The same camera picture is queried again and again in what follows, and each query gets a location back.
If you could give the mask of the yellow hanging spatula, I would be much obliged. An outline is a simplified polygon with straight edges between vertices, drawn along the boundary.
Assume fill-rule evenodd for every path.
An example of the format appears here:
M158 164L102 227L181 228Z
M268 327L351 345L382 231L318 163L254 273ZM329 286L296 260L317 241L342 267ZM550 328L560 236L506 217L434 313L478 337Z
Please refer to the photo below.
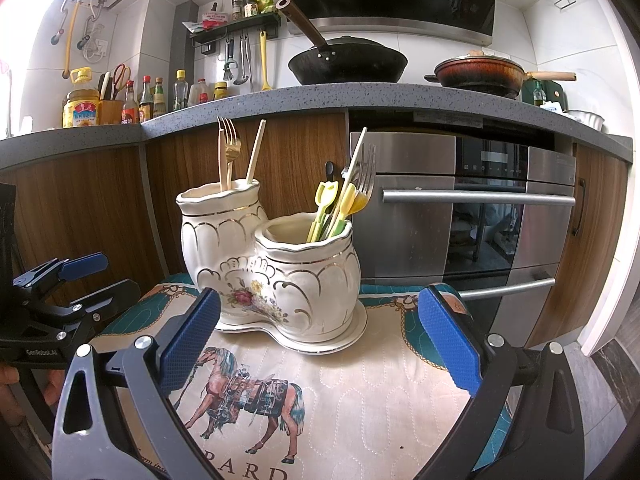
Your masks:
M267 31L262 29L259 32L259 47L260 47L260 71L262 72L262 91L271 90L271 84L268 78L268 38Z

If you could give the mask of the stainless steel oven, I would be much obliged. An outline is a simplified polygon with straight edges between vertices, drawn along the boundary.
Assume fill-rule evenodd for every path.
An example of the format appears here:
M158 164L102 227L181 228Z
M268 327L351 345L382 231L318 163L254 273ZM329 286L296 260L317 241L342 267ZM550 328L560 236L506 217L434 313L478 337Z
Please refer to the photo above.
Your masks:
M525 346L555 283L575 157L435 133L354 132L350 144L375 152L369 205L352 218L362 280L444 282L483 330Z

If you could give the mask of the silver metal fork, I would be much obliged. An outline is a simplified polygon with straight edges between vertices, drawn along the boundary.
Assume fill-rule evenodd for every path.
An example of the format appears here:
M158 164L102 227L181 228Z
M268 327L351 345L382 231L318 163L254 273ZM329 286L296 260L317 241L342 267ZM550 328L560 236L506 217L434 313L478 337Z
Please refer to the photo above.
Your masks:
M376 146L371 143L363 144L356 159L356 166L352 173L352 184L358 191L358 196L370 198L374 189L376 171Z

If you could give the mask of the red brown frying pan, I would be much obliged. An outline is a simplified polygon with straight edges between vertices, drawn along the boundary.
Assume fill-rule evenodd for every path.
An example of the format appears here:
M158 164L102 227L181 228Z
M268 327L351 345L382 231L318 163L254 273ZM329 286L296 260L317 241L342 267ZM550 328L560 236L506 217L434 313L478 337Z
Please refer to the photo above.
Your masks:
M434 73L424 75L427 82L438 82L446 88L456 88L515 100L526 80L576 81L569 72L526 72L508 58L497 55L463 55L442 61Z

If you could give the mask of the yellow oil bottle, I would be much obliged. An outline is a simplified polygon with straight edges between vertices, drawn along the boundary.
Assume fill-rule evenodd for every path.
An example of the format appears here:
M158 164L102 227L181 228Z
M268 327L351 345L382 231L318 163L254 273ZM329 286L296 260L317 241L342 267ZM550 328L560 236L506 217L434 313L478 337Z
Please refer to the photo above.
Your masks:
M81 67L72 70L70 81L73 89L66 96L62 126L64 128L96 126L99 122L100 92L93 82L92 69Z

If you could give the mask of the yellow mustard bottle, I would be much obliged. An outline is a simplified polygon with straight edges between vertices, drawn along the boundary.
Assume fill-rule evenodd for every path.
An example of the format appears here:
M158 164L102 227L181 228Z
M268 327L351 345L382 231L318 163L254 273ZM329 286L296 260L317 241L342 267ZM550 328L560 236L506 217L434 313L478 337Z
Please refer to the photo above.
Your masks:
M228 84L224 80L217 81L214 84L213 99L215 101L225 99L228 95Z

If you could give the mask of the black wall spice shelf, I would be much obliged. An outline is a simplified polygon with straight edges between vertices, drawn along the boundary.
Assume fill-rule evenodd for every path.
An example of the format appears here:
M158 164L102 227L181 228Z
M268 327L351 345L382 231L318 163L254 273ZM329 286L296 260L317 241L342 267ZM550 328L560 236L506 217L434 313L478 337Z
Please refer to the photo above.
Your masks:
M279 13L266 13L242 18L242 20L232 21L224 25L205 29L202 32L194 32L190 39L194 46L207 46L216 44L237 32L249 32L250 30L263 30L268 39L277 39L280 34L281 17Z

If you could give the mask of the clear yellow cap bottle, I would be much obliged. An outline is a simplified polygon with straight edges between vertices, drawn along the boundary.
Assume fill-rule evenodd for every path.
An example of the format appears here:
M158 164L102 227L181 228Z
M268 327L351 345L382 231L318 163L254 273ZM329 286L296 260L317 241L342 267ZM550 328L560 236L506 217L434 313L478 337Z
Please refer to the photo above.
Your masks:
M184 110L189 105L190 84L186 81L186 71L177 70L174 83L174 110Z

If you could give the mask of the green glass bottle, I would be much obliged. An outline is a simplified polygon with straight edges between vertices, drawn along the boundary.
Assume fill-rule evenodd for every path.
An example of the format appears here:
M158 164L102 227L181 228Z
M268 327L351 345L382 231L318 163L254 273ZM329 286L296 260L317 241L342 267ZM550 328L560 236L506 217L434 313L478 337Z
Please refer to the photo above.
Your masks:
M163 78L156 77L151 84L151 77L144 75L139 103L139 120L147 122L166 113L166 100L163 89Z

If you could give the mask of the gold metal fork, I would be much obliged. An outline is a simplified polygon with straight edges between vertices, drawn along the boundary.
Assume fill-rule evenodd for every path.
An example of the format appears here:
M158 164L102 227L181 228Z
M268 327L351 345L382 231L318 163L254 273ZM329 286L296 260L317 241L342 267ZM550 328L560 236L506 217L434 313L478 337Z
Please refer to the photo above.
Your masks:
M233 163L240 156L242 143L231 119L219 117L219 125L224 133L224 149L226 150L227 161L226 171L224 172L224 188L230 190L232 188Z

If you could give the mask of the red cap sauce bottle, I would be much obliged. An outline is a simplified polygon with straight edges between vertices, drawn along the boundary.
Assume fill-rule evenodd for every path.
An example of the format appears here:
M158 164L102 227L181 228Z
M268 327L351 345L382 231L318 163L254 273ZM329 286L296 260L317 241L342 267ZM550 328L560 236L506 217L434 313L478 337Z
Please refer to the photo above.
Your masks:
M124 104L122 104L120 121L125 125L139 122L139 104L134 93L134 82L131 79L126 81L125 99Z

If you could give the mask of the grey stone countertop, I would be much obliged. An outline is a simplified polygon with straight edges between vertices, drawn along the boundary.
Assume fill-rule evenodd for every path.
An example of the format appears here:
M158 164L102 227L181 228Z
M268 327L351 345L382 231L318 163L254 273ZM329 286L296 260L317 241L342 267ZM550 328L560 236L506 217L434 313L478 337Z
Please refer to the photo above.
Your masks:
M1 141L1 168L99 148L121 148L183 130L210 126L219 116L232 119L274 114L338 110L400 110L424 113L441 124L471 126L481 119L536 128L597 148L625 162L634 160L632 140L610 136L574 119L533 105L468 90L426 84L311 84L232 96L178 110L141 125L104 125L52 129Z

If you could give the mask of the horse print quilted mat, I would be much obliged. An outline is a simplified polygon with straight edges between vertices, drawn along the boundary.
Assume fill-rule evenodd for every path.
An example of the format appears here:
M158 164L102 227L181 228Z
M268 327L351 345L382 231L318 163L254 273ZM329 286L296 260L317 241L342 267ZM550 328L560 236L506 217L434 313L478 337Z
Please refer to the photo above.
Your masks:
M214 333L213 359L171 395L193 439L228 479L410 479L468 403L424 332L411 289L366 286L368 324L349 348L305 356L263 333ZM228 373L277 379L302 400L288 426L239 411L210 429L196 414Z

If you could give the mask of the white ceramic utensil holder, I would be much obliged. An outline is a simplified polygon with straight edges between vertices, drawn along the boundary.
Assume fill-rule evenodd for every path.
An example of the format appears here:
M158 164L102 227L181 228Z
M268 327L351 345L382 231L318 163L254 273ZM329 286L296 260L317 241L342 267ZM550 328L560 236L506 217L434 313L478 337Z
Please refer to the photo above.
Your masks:
M309 243L314 214L268 219L259 190L258 181L238 179L228 190L207 183L176 197L186 270L198 289L220 296L216 329L260 330L312 356L350 347L368 322L352 225Z

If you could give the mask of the wooden knife block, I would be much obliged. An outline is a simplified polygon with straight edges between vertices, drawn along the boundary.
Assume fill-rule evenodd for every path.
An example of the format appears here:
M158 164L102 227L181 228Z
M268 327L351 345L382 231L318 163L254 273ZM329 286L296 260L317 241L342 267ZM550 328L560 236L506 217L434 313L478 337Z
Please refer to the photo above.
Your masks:
M101 100L98 106L98 121L103 125L119 125L122 122L122 100Z

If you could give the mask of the wooden chopstick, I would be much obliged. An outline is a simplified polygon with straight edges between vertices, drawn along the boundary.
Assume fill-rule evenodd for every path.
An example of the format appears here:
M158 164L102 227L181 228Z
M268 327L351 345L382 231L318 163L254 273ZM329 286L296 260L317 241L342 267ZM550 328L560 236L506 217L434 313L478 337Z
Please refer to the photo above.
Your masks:
M247 172L245 177L245 180L247 183L252 183L254 180L260 148L262 147L262 138L264 137L264 133L266 130L266 123L267 121L265 119L262 119L258 125L258 130L256 133L256 138L254 140L252 154L250 154L250 162L248 163L248 166L247 166Z
M218 174L219 174L219 186L220 192L224 192L227 189L226 185L226 171L227 170L227 156L226 156L226 136L224 135L224 129L218 130Z

